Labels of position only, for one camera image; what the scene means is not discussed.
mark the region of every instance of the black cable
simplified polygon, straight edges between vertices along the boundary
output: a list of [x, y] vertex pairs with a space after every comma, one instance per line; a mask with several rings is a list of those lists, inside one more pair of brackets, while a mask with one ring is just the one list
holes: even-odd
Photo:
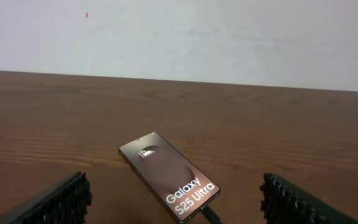
[[221, 219], [209, 206], [202, 208], [201, 213], [205, 216], [206, 219], [208, 219], [211, 224], [222, 224]]

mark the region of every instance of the phone screen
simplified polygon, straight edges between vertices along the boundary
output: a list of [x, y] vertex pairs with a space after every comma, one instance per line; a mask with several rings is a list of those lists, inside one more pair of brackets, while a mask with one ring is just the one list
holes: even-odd
[[220, 188], [157, 133], [119, 148], [178, 220], [186, 220]]

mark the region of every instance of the wood grain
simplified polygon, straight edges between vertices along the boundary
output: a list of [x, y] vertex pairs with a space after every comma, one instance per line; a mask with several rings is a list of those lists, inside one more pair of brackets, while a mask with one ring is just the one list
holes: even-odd
[[224, 223], [265, 223], [267, 171], [358, 219], [358, 92], [19, 72], [0, 72], [0, 213], [80, 170], [87, 223], [174, 223], [117, 153], [151, 131], [220, 185]]

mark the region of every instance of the white backdrop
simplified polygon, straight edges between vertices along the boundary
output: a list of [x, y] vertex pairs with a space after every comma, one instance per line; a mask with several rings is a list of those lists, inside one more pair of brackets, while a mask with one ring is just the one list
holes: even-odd
[[0, 70], [358, 91], [358, 0], [0, 0]]

